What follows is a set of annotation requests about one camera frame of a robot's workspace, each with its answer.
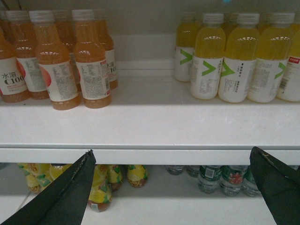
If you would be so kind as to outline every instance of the yellow beverage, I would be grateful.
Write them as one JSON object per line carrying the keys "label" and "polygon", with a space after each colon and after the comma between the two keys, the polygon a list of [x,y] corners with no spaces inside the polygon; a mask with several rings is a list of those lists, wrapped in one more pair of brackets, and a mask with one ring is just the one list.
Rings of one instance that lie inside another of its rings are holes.
{"label": "yellow beverage", "polygon": [[258,21],[259,14],[241,13],[237,19],[238,27],[229,35],[218,89],[218,95],[224,101],[238,103],[247,96],[259,41],[259,32],[255,28]]}
{"label": "yellow beverage", "polygon": [[221,28],[223,14],[203,14],[204,27],[198,32],[191,70],[191,94],[212,99],[218,92],[225,50],[225,33]]}
{"label": "yellow beverage", "polygon": [[262,34],[257,46],[255,72],[247,98],[260,103],[272,101],[280,86],[292,44],[290,28],[294,13],[273,13],[271,26]]}

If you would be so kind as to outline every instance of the bottle label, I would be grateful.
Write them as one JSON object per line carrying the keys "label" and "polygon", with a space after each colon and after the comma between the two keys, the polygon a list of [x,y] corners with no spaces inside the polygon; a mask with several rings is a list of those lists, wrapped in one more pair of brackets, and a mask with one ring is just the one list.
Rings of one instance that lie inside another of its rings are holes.
{"label": "bottle label", "polygon": [[114,49],[105,51],[106,63],[107,63],[107,73],[109,82],[115,81],[117,79],[116,62],[114,59]]}
{"label": "bottle label", "polygon": [[17,65],[16,57],[0,60],[0,93],[13,95],[27,90],[24,76]]}
{"label": "bottle label", "polygon": [[203,59],[193,57],[191,91],[199,94],[217,93],[223,58]]}
{"label": "bottle label", "polygon": [[217,181],[221,178],[222,167],[211,167],[208,165],[200,166],[199,174],[208,181]]}
{"label": "bottle label", "polygon": [[233,101],[235,99],[245,99],[255,67],[255,61],[224,58],[219,95],[227,96]]}
{"label": "bottle label", "polygon": [[70,61],[52,65],[40,64],[39,67],[52,101],[68,101],[78,95]]}
{"label": "bottle label", "polygon": [[82,95],[85,99],[96,100],[110,94],[106,61],[82,63],[76,62]]}
{"label": "bottle label", "polygon": [[176,46],[175,78],[179,81],[190,81],[190,70],[193,62],[194,48]]}

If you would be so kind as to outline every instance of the bottle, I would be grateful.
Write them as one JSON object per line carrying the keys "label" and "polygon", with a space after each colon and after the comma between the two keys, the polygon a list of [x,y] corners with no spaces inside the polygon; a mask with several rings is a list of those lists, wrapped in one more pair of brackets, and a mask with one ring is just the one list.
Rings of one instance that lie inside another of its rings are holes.
{"label": "bottle", "polygon": [[196,13],[182,13],[180,25],[177,28],[175,48],[175,79],[178,81],[189,82],[191,80],[190,69],[197,33]]}
{"label": "bottle", "polygon": [[84,104],[97,109],[111,101],[105,49],[98,41],[93,10],[72,10],[77,43],[74,48]]}
{"label": "bottle", "polygon": [[257,13],[241,13],[237,19],[238,27],[229,35],[218,89],[219,97],[224,101],[238,103],[247,96],[259,40],[255,28],[258,21]]}
{"label": "bottle", "polygon": [[288,62],[276,97],[291,101],[300,101],[300,30],[294,35],[288,54]]}
{"label": "bottle", "polygon": [[67,47],[70,53],[71,65],[75,77],[77,90],[81,91],[80,79],[79,79],[79,74],[76,67],[75,56],[74,56],[74,47],[76,44],[76,38],[73,32],[71,12],[68,10],[54,10],[52,12],[55,19],[54,24],[56,26],[58,36],[60,37],[60,41],[65,47]]}
{"label": "bottle", "polygon": [[272,101],[280,86],[287,65],[293,31],[290,25],[294,13],[273,13],[271,26],[260,38],[257,46],[255,71],[247,98],[251,101],[267,103]]}
{"label": "bottle", "polygon": [[30,11],[37,37],[36,57],[46,87],[56,110],[72,109],[80,104],[80,96],[70,64],[70,55],[58,36],[50,10]]}
{"label": "bottle", "polygon": [[30,98],[24,77],[17,65],[14,47],[0,32],[0,95],[4,102],[21,102]]}
{"label": "bottle", "polygon": [[203,14],[204,27],[198,32],[191,69],[191,94],[199,99],[216,96],[225,50],[223,14]]}
{"label": "bottle", "polygon": [[105,11],[103,9],[94,9],[94,14],[96,19],[98,41],[102,44],[102,46],[105,49],[109,86],[112,90],[118,86],[113,39],[108,34]]}
{"label": "bottle", "polygon": [[15,37],[14,48],[17,63],[27,84],[30,95],[35,100],[49,98],[49,94],[39,69],[35,50],[38,45],[33,25],[27,11],[6,11],[7,19]]}
{"label": "bottle", "polygon": [[201,165],[198,174],[198,187],[207,194],[214,193],[220,188],[220,178],[222,175],[221,165]]}
{"label": "bottle", "polygon": [[227,196],[237,195],[242,187],[248,165],[225,165],[220,181],[221,191]]}
{"label": "bottle", "polygon": [[179,175],[182,174],[184,165],[165,165],[168,173],[171,175]]}

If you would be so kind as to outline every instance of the white label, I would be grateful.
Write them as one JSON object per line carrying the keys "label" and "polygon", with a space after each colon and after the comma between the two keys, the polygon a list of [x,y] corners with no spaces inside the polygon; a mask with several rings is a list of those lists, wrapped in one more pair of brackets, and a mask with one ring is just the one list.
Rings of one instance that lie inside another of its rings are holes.
{"label": "white label", "polygon": [[223,58],[203,59],[193,57],[191,93],[196,98],[210,99],[218,91]]}
{"label": "white label", "polygon": [[47,90],[37,58],[17,58],[17,61],[29,91],[40,92]]}
{"label": "white label", "polygon": [[91,63],[76,62],[82,95],[85,99],[96,100],[110,94],[106,61]]}
{"label": "white label", "polygon": [[193,62],[194,48],[176,47],[175,49],[175,78],[178,81],[190,81],[190,69]]}
{"label": "white label", "polygon": [[40,64],[39,67],[52,101],[68,101],[78,95],[70,61],[52,65]]}
{"label": "white label", "polygon": [[257,59],[248,98],[256,102],[270,102],[277,94],[287,60]]}
{"label": "white label", "polygon": [[114,59],[114,49],[105,51],[107,73],[109,82],[115,81],[117,79],[116,62]]}
{"label": "white label", "polygon": [[218,94],[228,102],[241,102],[248,93],[255,60],[224,58]]}
{"label": "white label", "polygon": [[0,93],[13,95],[27,90],[26,82],[17,68],[16,57],[0,60]]}

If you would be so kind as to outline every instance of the beverage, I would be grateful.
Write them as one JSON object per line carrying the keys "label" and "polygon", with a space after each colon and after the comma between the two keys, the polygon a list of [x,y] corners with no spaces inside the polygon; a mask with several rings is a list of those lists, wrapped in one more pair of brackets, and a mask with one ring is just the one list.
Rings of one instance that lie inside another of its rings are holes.
{"label": "beverage", "polygon": [[257,13],[241,13],[237,19],[238,27],[229,35],[218,89],[219,97],[224,101],[238,103],[247,96],[259,40],[255,28],[258,21]]}
{"label": "beverage", "polygon": [[70,53],[71,65],[77,90],[81,91],[80,79],[74,56],[74,46],[76,44],[76,38],[73,32],[71,12],[68,10],[54,10],[52,12],[55,19],[55,26],[58,32],[58,36],[60,37],[62,44],[67,47]]}
{"label": "beverage", "polygon": [[84,104],[97,109],[111,101],[105,49],[98,41],[93,10],[72,11],[77,43],[74,48]]}
{"label": "beverage", "polygon": [[198,187],[207,194],[214,193],[220,186],[221,165],[201,165],[198,174]]}
{"label": "beverage", "polygon": [[260,103],[272,101],[280,86],[288,61],[294,13],[273,13],[271,26],[262,34],[256,51],[256,64],[247,98]]}
{"label": "beverage", "polygon": [[80,96],[72,72],[70,55],[58,36],[50,10],[30,11],[37,37],[36,57],[56,110],[72,109],[80,104]]}
{"label": "beverage", "polygon": [[39,69],[35,50],[38,45],[27,11],[7,11],[7,19],[15,37],[14,48],[18,66],[33,99],[46,99],[49,94]]}
{"label": "beverage", "polygon": [[204,27],[198,32],[191,69],[191,93],[195,98],[212,99],[218,92],[225,50],[223,14],[203,14]]}
{"label": "beverage", "polygon": [[103,9],[96,9],[94,10],[94,14],[96,19],[95,22],[97,28],[98,41],[102,44],[102,46],[105,49],[109,86],[112,90],[118,86],[113,39],[108,34],[105,11]]}
{"label": "beverage", "polygon": [[190,69],[195,48],[195,40],[198,33],[198,25],[195,23],[196,13],[182,13],[180,25],[176,33],[175,48],[175,79],[189,82]]}

